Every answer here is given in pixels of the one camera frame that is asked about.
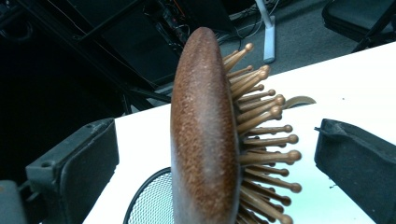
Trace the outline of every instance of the mesh grille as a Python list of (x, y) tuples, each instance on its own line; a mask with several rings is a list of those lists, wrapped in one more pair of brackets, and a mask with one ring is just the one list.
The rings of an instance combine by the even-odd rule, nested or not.
[(174, 223), (170, 168), (159, 171), (143, 184), (129, 205), (124, 220), (126, 223)]

